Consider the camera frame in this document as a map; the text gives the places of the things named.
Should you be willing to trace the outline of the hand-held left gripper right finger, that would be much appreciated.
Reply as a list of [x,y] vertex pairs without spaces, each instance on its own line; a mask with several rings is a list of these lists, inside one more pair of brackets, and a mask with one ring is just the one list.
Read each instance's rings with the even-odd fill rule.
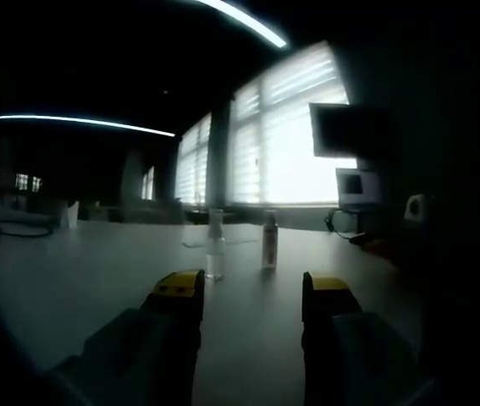
[[306,405],[402,405],[424,383],[410,344],[337,277],[305,272]]

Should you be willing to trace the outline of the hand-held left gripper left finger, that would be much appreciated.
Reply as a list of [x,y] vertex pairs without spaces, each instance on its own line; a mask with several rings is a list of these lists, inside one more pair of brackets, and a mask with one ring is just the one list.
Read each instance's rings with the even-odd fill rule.
[[205,272],[172,272],[54,367],[59,405],[189,405],[201,347]]

